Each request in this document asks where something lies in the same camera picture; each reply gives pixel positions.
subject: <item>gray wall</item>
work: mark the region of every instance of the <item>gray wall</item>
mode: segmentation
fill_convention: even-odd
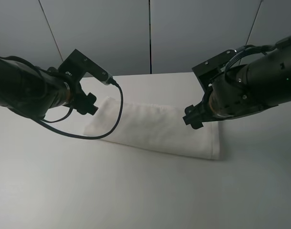
[[[65,59],[78,49],[113,75],[150,73],[148,0],[41,0]]]
[[[260,0],[151,0],[152,72],[191,72],[245,45]]]
[[[48,68],[62,60],[36,0],[0,0],[0,56],[17,55]]]
[[[277,41],[291,35],[291,0],[265,0],[261,3],[259,13],[252,28],[248,44],[275,44]],[[242,60],[249,63],[259,55],[253,55]]]

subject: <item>folded white towel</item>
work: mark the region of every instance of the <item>folded white towel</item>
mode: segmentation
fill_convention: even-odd
[[[108,132],[115,124],[120,102],[106,98],[85,128],[87,136]],[[154,104],[124,103],[118,127],[103,140],[183,156],[219,158],[218,123],[198,130],[186,126],[184,109]]]

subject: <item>white table surface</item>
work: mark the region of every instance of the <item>white table surface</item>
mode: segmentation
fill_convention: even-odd
[[[203,94],[192,73],[115,79],[126,102],[185,108]],[[97,105],[119,98],[82,85]],[[55,126],[81,134],[91,118]],[[291,228],[291,103],[220,127],[223,160],[208,161],[66,138],[0,107],[0,229]]]

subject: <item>black cable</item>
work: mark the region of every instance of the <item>black cable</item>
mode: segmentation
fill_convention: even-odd
[[[29,119],[35,121],[37,124],[45,127],[48,130],[51,130],[51,131],[53,131],[53,132],[55,132],[57,134],[60,134],[60,135],[66,136],[66,137],[72,137],[72,138],[79,138],[79,139],[86,139],[86,140],[97,140],[97,139],[101,139],[101,138],[104,138],[104,137],[109,136],[116,129],[116,127],[118,126],[118,124],[120,122],[121,114],[122,114],[122,110],[123,110],[123,103],[124,103],[123,102],[123,92],[122,92],[122,89],[121,89],[120,85],[114,79],[110,79],[110,82],[109,83],[112,84],[112,85],[114,85],[114,86],[116,86],[119,89],[119,92],[120,92],[121,102],[120,102],[119,115],[118,115],[118,118],[117,118],[117,121],[116,121],[115,125],[113,126],[113,128],[109,132],[107,132],[104,135],[93,136],[93,137],[82,136],[82,135],[74,135],[74,134],[70,134],[70,133],[67,133],[67,132],[58,130],[58,129],[56,129],[56,128],[54,128],[54,127],[46,124],[45,122],[39,120],[37,117],[33,117],[33,116],[27,115],[20,108],[18,108],[16,106],[16,104],[14,104],[9,98],[7,98],[1,91],[0,91],[0,97],[5,102],[7,102],[13,109],[15,109],[18,114],[20,114],[22,116],[25,116],[25,117],[28,117]]]
[[[234,57],[232,57],[230,59],[230,61],[226,64],[225,70],[224,70],[224,76],[225,79],[228,80],[229,82],[231,82],[231,79],[228,77],[227,75],[227,71],[239,60],[241,60],[242,58],[246,57],[246,56],[250,56],[253,54],[257,54],[257,53],[265,53],[266,52],[271,52],[273,50],[276,49],[275,45],[263,45],[263,46],[252,46],[252,45],[247,45],[247,49],[239,52],[238,54],[236,54]]]
[[[46,80],[43,77],[43,75],[41,74],[41,71],[39,71],[33,64],[31,64],[29,61],[27,61],[27,60],[25,60],[25,59],[23,59],[21,57],[18,57],[18,56],[7,56],[7,57],[0,56],[0,59],[8,60],[8,61],[20,62],[20,63],[23,63],[23,64],[27,65],[32,70],[34,70],[40,76],[40,78],[43,80],[44,86],[43,86],[42,95],[41,96],[35,96],[35,97],[33,97],[33,99],[42,99],[42,98],[44,98],[46,96],[46,94],[47,94],[47,83],[46,83]]]
[[[58,123],[60,121],[65,120],[66,118],[68,118],[71,115],[72,112],[73,112],[73,107],[71,106],[69,108],[69,111],[67,112],[67,114],[63,118],[60,118],[60,119],[55,120],[55,121],[48,121],[48,120],[42,119],[42,121],[45,122],[45,123]]]

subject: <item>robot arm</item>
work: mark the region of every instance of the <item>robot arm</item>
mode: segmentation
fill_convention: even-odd
[[[74,135],[47,124],[64,120],[73,109],[82,115],[95,114],[98,110],[94,106],[96,97],[91,93],[86,95],[79,83],[86,73],[90,73],[105,85],[116,86],[121,96],[118,119],[113,128],[101,136]],[[70,108],[65,117],[56,121],[44,120],[48,109],[61,105]],[[0,57],[0,106],[7,107],[57,134],[94,140],[108,136],[119,124],[123,108],[123,93],[107,71],[77,50],[74,50],[58,69],[52,67],[47,71],[35,67],[20,57],[9,56]]]
[[[241,58],[263,53],[265,56],[248,64],[232,67]],[[291,101],[291,36],[275,45],[243,46],[228,50],[194,67],[205,94],[196,106],[185,109],[186,125],[194,129],[203,122],[222,121],[256,114]],[[92,114],[96,97],[86,95],[79,83],[86,72],[108,85],[116,86],[121,95],[121,106],[114,127],[102,136],[86,137],[57,130],[44,120],[48,109],[57,106],[73,109],[80,114]],[[75,50],[58,69],[47,71],[16,57],[0,57],[0,106],[30,118],[41,126],[64,136],[80,139],[100,139],[117,127],[123,108],[121,87],[100,66]]]
[[[265,54],[262,58],[231,68],[242,57],[261,52]],[[203,122],[265,111],[291,101],[291,36],[275,45],[228,50],[194,67],[193,72],[205,92],[198,105],[185,109],[183,119],[194,129]]]

